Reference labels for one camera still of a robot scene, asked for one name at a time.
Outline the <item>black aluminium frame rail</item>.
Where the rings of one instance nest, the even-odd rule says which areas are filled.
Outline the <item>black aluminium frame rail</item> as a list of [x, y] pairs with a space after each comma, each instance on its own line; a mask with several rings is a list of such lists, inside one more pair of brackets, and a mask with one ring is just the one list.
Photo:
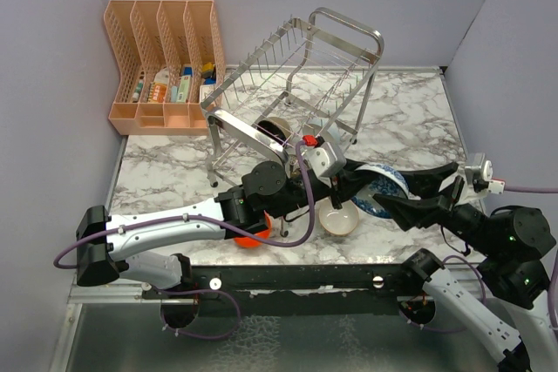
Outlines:
[[429, 323], [437, 308], [465, 321], [475, 315], [495, 314], [484, 301], [469, 301], [455, 292], [454, 282], [441, 296], [419, 296], [439, 264], [432, 255], [391, 265], [320, 266], [192, 266], [178, 255], [179, 283], [164, 290], [152, 287], [142, 299], [160, 301], [164, 321], [185, 328], [198, 316], [343, 315], [403, 313], [411, 321]]

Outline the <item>small green white tube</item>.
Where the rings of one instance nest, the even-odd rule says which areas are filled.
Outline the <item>small green white tube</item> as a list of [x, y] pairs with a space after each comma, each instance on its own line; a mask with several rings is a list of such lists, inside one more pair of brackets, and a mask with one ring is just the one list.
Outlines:
[[132, 102], [133, 103], [138, 103], [140, 101], [141, 94], [143, 92], [143, 88], [144, 88], [144, 79], [140, 78], [138, 83], [135, 85], [134, 90], [133, 90], [133, 94], [132, 94]]

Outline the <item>orange white packet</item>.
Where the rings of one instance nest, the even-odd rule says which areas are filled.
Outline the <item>orange white packet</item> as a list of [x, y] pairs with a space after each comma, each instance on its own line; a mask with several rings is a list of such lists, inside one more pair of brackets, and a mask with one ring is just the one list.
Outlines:
[[158, 71], [150, 84], [147, 102], [148, 103], [164, 103], [170, 81], [168, 68]]

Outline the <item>beige speckled bowl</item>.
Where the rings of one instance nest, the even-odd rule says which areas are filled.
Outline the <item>beige speckled bowl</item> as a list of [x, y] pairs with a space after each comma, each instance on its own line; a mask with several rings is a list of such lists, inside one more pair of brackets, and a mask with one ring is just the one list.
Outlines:
[[318, 211], [318, 219], [323, 229], [335, 236], [352, 233], [359, 224], [358, 209], [351, 201], [344, 202], [336, 209], [329, 200], [325, 200]]

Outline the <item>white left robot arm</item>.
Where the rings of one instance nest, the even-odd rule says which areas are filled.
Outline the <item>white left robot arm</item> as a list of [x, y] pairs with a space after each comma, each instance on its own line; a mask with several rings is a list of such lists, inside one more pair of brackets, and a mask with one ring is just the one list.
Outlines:
[[[76, 241], [56, 256], [59, 269], [73, 269], [81, 287], [96, 287], [124, 278], [147, 282], [176, 298], [192, 289], [189, 260], [163, 256], [160, 247], [205, 240], [245, 237], [272, 247], [298, 247], [316, 223], [316, 203], [352, 200], [379, 176], [371, 165], [346, 159], [335, 145], [295, 148], [300, 172], [288, 176], [282, 163], [263, 161], [242, 176], [241, 184], [213, 198], [174, 210], [133, 216], [111, 216], [104, 206], [85, 211]], [[308, 208], [309, 224], [297, 240], [264, 238], [268, 217], [281, 218]]]

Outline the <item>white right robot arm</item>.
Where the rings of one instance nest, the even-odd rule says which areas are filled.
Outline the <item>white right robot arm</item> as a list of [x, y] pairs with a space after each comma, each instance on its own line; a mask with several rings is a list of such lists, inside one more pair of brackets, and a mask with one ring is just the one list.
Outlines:
[[489, 193], [508, 187], [493, 176], [492, 163], [477, 153], [464, 176], [447, 187], [443, 180], [456, 173], [451, 163], [431, 170], [385, 176], [398, 185], [396, 194], [376, 193], [375, 201], [407, 231], [438, 225], [484, 255], [481, 281], [512, 317], [508, 325], [476, 300], [430, 251], [420, 249], [402, 265], [400, 283], [409, 294], [426, 292], [470, 330], [500, 371], [557, 369], [556, 274], [541, 260], [556, 245], [542, 211], [527, 206], [503, 206], [485, 215], [473, 206]]

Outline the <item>blue and white bowl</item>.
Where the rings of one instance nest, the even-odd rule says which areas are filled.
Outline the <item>blue and white bowl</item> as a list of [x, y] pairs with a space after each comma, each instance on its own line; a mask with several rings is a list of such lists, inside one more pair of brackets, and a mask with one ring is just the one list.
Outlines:
[[376, 195], [409, 198], [409, 186], [401, 172], [384, 164], [364, 164], [355, 170], [358, 174], [371, 175], [372, 180], [351, 201], [357, 208], [380, 219], [391, 219], [390, 213], [377, 201]]

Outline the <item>red bowl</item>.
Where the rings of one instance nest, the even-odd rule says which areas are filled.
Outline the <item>red bowl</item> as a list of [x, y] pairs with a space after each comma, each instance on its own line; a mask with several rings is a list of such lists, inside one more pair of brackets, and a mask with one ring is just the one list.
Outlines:
[[[264, 230], [264, 231], [255, 233], [255, 236], [258, 237], [258, 238], [266, 240], [270, 236], [270, 231], [269, 230]], [[260, 241], [255, 240], [253, 238], [246, 237], [246, 236], [235, 237], [234, 242], [237, 246], [239, 246], [241, 248], [255, 248], [255, 247], [259, 247], [262, 244]]]

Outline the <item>cream bottle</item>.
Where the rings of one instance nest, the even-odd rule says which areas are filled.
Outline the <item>cream bottle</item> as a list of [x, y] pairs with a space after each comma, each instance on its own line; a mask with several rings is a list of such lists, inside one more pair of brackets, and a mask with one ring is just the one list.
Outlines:
[[214, 63], [205, 63], [201, 67], [201, 86], [200, 86], [200, 102], [203, 102], [212, 94], [216, 86], [216, 66]]

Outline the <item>peach plastic file organizer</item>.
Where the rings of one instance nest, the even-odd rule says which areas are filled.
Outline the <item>peach plastic file organizer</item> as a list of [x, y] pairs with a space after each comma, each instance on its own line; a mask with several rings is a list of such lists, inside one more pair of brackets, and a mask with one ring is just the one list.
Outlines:
[[[104, 23], [119, 68], [119, 86], [109, 120], [121, 135], [188, 135], [208, 133], [200, 102], [201, 67], [216, 66], [216, 84], [226, 70], [216, 4], [212, 0], [112, 0]], [[176, 102], [182, 68], [194, 70], [189, 101]], [[168, 68], [164, 103], [148, 103], [155, 74]], [[139, 79], [138, 103], [132, 94]]]

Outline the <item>white blue tube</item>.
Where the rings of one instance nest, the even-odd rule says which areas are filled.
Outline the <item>white blue tube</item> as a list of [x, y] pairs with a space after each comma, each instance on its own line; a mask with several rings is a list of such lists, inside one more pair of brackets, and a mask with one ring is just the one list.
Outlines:
[[185, 65], [179, 80], [176, 102], [185, 104], [189, 101], [190, 91], [194, 82], [194, 70], [191, 66]]

